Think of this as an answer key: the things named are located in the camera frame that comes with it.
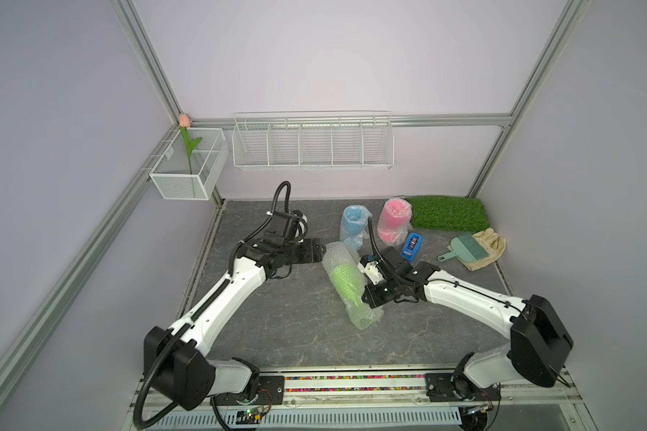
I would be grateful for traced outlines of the blue tape dispenser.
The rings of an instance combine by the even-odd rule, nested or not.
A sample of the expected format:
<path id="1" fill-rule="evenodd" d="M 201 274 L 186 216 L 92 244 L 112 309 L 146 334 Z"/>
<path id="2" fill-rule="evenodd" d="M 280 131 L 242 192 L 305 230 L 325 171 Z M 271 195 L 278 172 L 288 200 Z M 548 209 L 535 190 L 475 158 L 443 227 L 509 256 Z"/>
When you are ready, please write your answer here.
<path id="1" fill-rule="evenodd" d="M 418 233 L 409 233 L 401 250 L 402 258 L 412 262 L 420 251 L 422 243 L 423 237 L 421 235 Z"/>

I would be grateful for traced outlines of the green plastic wine glass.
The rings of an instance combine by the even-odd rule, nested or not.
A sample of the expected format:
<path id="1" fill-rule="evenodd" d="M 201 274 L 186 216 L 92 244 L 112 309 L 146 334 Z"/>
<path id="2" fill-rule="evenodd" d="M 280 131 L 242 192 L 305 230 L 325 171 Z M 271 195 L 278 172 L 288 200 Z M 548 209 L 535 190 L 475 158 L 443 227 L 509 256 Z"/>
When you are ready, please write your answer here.
<path id="1" fill-rule="evenodd" d="M 354 264 L 341 264 L 325 267 L 326 273 L 343 301 L 345 311 L 352 324 L 364 330 L 372 323 L 368 305 L 362 301 L 365 293 L 365 281 Z"/>

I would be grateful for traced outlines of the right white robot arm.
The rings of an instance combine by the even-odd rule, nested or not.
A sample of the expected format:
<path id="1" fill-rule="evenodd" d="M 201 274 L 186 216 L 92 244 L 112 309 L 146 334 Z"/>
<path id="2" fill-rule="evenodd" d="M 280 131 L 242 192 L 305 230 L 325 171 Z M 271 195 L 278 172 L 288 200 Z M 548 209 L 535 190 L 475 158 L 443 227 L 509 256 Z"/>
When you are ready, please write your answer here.
<path id="1" fill-rule="evenodd" d="M 467 353 L 449 378 L 458 400 L 473 400 L 496 384 L 525 379 L 551 388 L 565 381 L 563 369 L 574 342 L 553 305 L 544 297 L 498 294 L 421 261 L 411 264 L 397 249 L 379 249 L 361 258 L 368 282 L 361 299 L 371 308 L 414 299 L 449 307 L 505 337 L 506 344 Z"/>

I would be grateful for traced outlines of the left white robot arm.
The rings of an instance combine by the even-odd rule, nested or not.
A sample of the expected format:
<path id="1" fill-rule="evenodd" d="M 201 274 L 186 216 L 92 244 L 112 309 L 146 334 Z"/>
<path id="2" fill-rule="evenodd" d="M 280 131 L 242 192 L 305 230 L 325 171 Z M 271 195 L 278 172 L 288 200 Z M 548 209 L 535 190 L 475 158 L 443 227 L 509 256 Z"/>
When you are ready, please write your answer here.
<path id="1" fill-rule="evenodd" d="M 208 354 L 244 301 L 279 278 L 281 268 L 323 260 L 325 246 L 308 238 L 307 218 L 290 208 L 290 193 L 290 182 L 282 181 L 266 220 L 230 251 L 219 281 L 172 325 L 155 327 L 145 337 L 144 379 L 132 414 L 136 429 L 156 425 L 177 407 L 190 411 L 221 395 L 258 400 L 263 391 L 258 367 L 237 357 L 210 360 Z"/>

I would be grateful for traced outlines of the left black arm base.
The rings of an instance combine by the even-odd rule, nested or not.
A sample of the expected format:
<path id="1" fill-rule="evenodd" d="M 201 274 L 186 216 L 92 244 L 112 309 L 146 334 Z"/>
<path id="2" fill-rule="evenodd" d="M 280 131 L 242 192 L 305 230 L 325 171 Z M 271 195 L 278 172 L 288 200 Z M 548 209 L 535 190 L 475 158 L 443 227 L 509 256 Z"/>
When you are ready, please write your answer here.
<path id="1" fill-rule="evenodd" d="M 285 377 L 262 375 L 242 393 L 223 393 L 214 397 L 217 406 L 281 405 L 285 395 Z"/>

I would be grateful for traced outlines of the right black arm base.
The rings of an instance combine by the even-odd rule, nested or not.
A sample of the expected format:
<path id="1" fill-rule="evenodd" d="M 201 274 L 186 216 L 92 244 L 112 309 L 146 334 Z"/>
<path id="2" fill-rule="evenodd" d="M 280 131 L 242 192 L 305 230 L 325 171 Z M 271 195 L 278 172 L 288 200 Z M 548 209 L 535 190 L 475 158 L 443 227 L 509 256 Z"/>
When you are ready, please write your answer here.
<path id="1" fill-rule="evenodd" d="M 431 402 L 499 402 L 501 391 L 497 385 L 478 388 L 465 379 L 455 381 L 452 373 L 427 373 L 426 395 Z"/>

